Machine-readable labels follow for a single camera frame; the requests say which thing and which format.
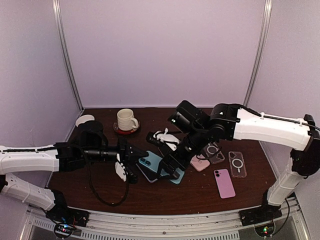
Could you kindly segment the black phone white case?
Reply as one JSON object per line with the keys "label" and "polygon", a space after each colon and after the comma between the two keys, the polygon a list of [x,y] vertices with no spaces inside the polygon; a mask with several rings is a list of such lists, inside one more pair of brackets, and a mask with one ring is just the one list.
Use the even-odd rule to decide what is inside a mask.
{"label": "black phone white case", "polygon": [[150,182],[150,183],[154,183],[156,182],[159,177],[157,175],[156,172],[150,170],[149,168],[147,168],[146,166],[137,163],[136,164],[137,168],[141,171],[141,173],[144,175],[144,177]]}
{"label": "black phone white case", "polygon": [[[145,158],[140,158],[137,163],[144,165],[148,169],[157,173],[157,169],[162,158],[149,150],[147,150],[147,152],[149,156]],[[184,177],[185,172],[182,172],[181,170],[178,170],[178,172],[180,172],[181,174],[180,181],[170,181],[170,179],[168,179],[168,181],[170,181],[173,184],[179,185]]]}

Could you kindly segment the pink white phone case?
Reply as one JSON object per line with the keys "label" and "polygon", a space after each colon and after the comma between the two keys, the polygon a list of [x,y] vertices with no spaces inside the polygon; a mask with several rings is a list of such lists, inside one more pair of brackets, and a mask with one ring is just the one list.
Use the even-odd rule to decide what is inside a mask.
{"label": "pink white phone case", "polygon": [[198,172],[205,170],[207,167],[210,166],[210,162],[208,160],[201,160],[194,156],[191,161],[190,165]]}

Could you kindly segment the clear phone case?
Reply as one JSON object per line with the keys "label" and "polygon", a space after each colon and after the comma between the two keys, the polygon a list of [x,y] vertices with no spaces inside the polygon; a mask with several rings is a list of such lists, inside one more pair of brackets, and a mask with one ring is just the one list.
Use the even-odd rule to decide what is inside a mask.
{"label": "clear phone case", "polygon": [[205,158],[213,165],[225,160],[225,156],[222,153],[221,148],[216,143],[209,143],[203,151]]}

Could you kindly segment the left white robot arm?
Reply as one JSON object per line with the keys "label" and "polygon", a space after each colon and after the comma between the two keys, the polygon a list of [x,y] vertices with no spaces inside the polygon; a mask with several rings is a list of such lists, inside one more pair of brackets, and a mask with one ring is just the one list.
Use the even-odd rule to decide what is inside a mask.
{"label": "left white robot arm", "polygon": [[136,183],[137,176],[131,166],[149,154],[125,138],[120,137],[116,145],[109,145],[101,122],[88,120],[76,124],[76,137],[70,142],[57,142],[42,147],[0,148],[0,193],[24,203],[53,213],[61,222],[72,218],[62,192],[41,188],[14,175],[18,172],[73,172],[89,168],[94,162],[113,162],[118,176],[127,183]]}

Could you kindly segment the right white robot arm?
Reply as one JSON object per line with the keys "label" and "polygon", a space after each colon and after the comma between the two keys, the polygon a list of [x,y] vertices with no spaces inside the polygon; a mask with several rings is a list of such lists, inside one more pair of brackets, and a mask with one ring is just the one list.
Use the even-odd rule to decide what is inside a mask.
{"label": "right white robot arm", "polygon": [[284,118],[237,103],[219,103],[211,114],[206,114],[183,100],[168,121],[186,135],[159,162],[157,174],[165,171],[168,179],[177,179],[177,170],[185,171],[192,157],[210,142],[255,140],[292,148],[286,170],[254,210],[261,221],[268,220],[300,181],[320,168],[320,130],[309,114],[304,118]]}

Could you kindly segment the cream ceramic mug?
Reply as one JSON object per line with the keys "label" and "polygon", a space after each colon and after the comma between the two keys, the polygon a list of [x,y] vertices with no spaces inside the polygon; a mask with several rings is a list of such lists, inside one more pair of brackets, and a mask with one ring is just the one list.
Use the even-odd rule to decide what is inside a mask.
{"label": "cream ceramic mug", "polygon": [[117,112],[116,116],[118,127],[122,131],[138,129],[140,126],[139,121],[135,118],[132,109],[123,108]]}

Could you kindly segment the red coaster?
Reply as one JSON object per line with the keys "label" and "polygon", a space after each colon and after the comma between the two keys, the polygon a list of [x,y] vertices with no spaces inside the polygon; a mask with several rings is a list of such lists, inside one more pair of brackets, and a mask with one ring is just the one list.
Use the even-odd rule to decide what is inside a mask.
{"label": "red coaster", "polygon": [[141,126],[139,126],[138,128],[133,128],[131,130],[121,130],[118,126],[118,123],[115,122],[113,124],[113,130],[116,134],[121,135],[121,136],[128,136],[128,135],[132,135],[134,133],[137,133],[140,130]]}

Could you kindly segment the white small bowl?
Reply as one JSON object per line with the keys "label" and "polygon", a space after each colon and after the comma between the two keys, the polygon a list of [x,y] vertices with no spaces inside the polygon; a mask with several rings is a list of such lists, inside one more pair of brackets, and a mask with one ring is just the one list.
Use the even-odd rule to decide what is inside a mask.
{"label": "white small bowl", "polygon": [[80,116],[76,121],[75,121],[75,126],[78,127],[81,124],[84,124],[88,121],[94,121],[95,117],[91,114],[85,114]]}

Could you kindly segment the front aluminium rail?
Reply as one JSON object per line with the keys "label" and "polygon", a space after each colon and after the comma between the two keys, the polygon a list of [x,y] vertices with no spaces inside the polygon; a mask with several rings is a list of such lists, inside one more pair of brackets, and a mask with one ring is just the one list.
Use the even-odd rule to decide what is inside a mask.
{"label": "front aluminium rail", "polygon": [[[290,214],[281,230],[272,237],[259,236],[262,226],[275,224],[278,231],[285,222],[288,207],[283,204],[283,216],[273,222],[243,226],[239,211],[183,215],[134,215],[89,211],[85,227],[77,226],[66,240],[311,240],[304,216],[295,198],[288,200]],[[54,223],[32,206],[26,212],[18,240],[59,240],[53,233]]]}

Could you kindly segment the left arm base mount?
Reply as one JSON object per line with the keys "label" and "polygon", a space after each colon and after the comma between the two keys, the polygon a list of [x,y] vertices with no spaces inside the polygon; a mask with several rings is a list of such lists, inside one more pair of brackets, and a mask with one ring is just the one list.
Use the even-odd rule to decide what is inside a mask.
{"label": "left arm base mount", "polygon": [[70,237],[78,231],[77,227],[86,227],[89,212],[70,208],[62,192],[51,190],[54,196],[54,206],[50,210],[43,210],[45,216],[54,223],[53,233],[61,240]]}

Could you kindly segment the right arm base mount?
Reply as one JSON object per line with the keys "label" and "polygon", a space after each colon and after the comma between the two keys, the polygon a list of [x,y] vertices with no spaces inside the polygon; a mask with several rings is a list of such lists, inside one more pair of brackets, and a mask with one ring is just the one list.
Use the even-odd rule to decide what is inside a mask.
{"label": "right arm base mount", "polygon": [[263,238],[274,236],[277,232],[274,220],[282,216],[281,207],[270,205],[267,196],[268,190],[264,192],[260,206],[239,211],[242,226],[255,225],[255,233]]}

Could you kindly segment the left aluminium frame post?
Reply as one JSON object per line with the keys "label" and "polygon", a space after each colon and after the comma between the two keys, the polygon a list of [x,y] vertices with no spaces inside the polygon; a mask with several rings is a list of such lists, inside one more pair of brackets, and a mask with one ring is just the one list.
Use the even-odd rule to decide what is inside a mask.
{"label": "left aluminium frame post", "polygon": [[78,87],[76,84],[76,80],[75,80],[75,76],[74,76],[74,72],[71,64],[70,54],[68,51],[66,35],[65,35],[64,26],[63,26],[63,18],[61,13],[60,1],[53,0],[52,7],[53,7],[54,18],[56,22],[57,31],[58,31],[59,41],[61,45],[63,62],[64,62],[66,73],[67,73],[67,78],[70,83],[71,91],[75,98],[77,108],[79,109],[79,111],[82,112],[84,110],[84,107],[80,98],[80,94],[78,91]]}

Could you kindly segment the aluminium frame post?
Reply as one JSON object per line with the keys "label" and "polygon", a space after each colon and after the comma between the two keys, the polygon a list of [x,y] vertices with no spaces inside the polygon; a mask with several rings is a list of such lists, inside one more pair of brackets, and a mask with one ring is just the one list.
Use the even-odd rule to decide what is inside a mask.
{"label": "aluminium frame post", "polygon": [[67,78],[70,83],[71,91],[75,98],[77,108],[79,109],[79,111],[82,112],[84,110],[84,107],[80,98],[80,94],[78,91],[78,87],[76,84],[76,80],[75,80],[75,76],[74,76],[74,72],[71,64],[70,54],[68,51],[66,35],[65,35],[64,26],[63,26],[63,18],[61,13],[60,1],[53,0],[52,7],[53,7],[54,18],[56,22],[57,31],[58,31],[59,41],[61,45],[63,62],[64,62],[66,73],[67,73]]}
{"label": "aluminium frame post", "polygon": [[256,48],[255,59],[253,62],[253,67],[249,79],[249,84],[247,87],[247,91],[245,94],[245,98],[243,104],[247,107],[250,103],[250,100],[253,95],[254,87],[257,81],[259,69],[263,59],[263,52],[265,49],[265,45],[268,38],[268,33],[270,29],[270,22],[272,17],[272,9],[273,9],[273,1],[272,0],[265,0],[264,1],[264,9],[263,9],[263,16],[259,34],[259,40]]}

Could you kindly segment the right aluminium frame post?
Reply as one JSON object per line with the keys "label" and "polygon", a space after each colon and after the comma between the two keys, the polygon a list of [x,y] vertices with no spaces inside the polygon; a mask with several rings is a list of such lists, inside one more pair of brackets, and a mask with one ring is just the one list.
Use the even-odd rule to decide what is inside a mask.
{"label": "right aluminium frame post", "polygon": [[257,81],[259,69],[263,59],[263,52],[265,49],[265,45],[268,38],[268,33],[270,29],[270,22],[272,17],[272,9],[273,9],[273,1],[272,0],[265,0],[264,1],[264,9],[263,9],[263,16],[259,34],[259,40],[256,48],[255,59],[253,62],[253,67],[249,79],[249,84],[247,87],[247,91],[245,94],[245,98],[243,104],[247,107],[250,103],[250,100],[253,95],[254,87]]}

